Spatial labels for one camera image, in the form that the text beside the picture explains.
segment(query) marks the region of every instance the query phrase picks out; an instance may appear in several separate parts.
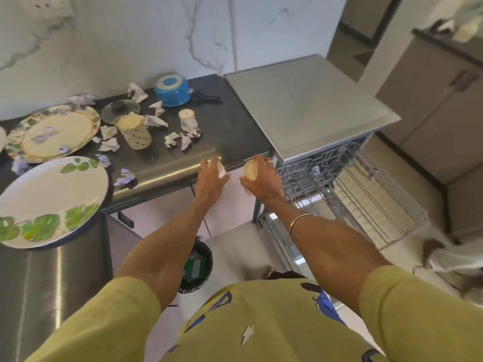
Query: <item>marble backsplash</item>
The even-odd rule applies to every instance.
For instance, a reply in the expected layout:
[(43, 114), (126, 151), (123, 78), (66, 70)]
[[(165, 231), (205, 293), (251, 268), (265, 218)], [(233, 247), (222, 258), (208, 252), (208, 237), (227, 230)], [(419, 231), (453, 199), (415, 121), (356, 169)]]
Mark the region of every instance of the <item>marble backsplash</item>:
[(67, 96), (327, 55), (346, 0), (72, 0), (74, 16), (31, 19), (0, 0), (0, 120)]

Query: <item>star print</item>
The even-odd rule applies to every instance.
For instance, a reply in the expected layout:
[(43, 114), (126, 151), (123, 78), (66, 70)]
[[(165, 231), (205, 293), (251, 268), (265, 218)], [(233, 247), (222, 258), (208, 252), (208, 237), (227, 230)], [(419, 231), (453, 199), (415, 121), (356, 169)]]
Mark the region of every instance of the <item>star print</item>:
[(255, 334), (255, 326), (252, 325), (252, 326), (247, 326), (245, 328), (245, 331), (243, 332), (243, 334), (241, 335), (241, 345), (244, 345), (246, 343), (246, 341), (248, 340), (248, 338), (250, 338), (253, 334)]

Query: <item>dishwasher rack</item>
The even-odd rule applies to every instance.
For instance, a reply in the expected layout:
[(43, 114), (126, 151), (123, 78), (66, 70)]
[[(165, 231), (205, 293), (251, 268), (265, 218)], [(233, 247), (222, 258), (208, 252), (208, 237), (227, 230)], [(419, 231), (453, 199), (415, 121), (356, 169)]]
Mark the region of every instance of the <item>dishwasher rack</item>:
[(320, 216), (323, 200), (337, 220), (378, 249), (410, 236), (427, 213), (356, 142), (278, 169), (287, 201)]

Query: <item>decorative plate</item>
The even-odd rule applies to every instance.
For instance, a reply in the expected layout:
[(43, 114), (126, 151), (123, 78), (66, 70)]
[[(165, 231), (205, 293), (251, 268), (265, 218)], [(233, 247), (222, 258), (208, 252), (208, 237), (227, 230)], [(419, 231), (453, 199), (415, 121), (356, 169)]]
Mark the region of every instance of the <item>decorative plate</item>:
[(99, 127), (100, 116), (95, 109), (57, 105), (21, 121), (8, 135), (5, 150), (13, 159), (22, 155), (28, 163), (43, 163), (77, 151)]
[(108, 187), (106, 170), (88, 157), (63, 157), (27, 171), (0, 195), (0, 242), (28, 249), (62, 239), (92, 217)]
[(3, 148), (5, 147), (5, 143), (7, 142), (7, 133), (5, 130), (0, 127), (0, 153), (2, 152)]

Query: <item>bracelet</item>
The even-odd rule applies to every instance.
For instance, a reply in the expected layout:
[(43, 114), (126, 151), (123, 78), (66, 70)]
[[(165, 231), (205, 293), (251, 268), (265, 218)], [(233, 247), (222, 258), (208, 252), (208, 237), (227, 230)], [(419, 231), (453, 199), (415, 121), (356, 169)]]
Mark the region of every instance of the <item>bracelet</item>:
[(292, 236), (292, 228), (295, 225), (295, 223), (304, 216), (315, 216), (315, 215), (313, 215), (312, 213), (302, 213), (300, 216), (297, 216), (290, 224), (290, 228), (288, 230), (288, 233), (290, 234), (290, 236)]

